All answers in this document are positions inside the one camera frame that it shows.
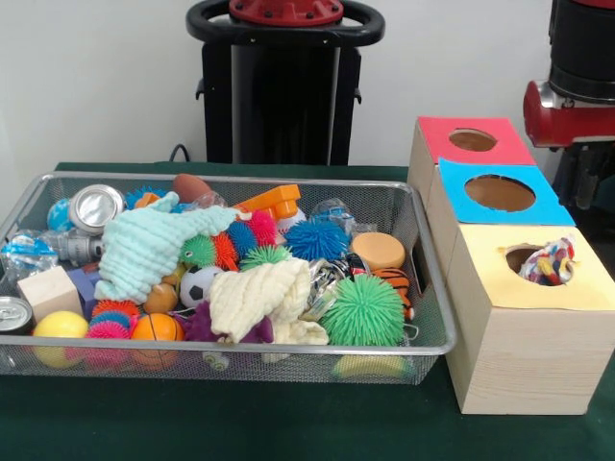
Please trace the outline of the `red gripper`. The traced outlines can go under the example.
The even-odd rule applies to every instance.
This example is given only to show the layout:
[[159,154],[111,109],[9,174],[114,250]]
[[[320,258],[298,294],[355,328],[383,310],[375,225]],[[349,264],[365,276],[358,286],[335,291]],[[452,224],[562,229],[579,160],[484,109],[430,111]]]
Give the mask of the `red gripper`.
[[614,173],[614,107],[559,95],[547,81],[528,83],[523,115],[525,132],[539,148],[581,146],[577,207],[591,207],[602,180]]

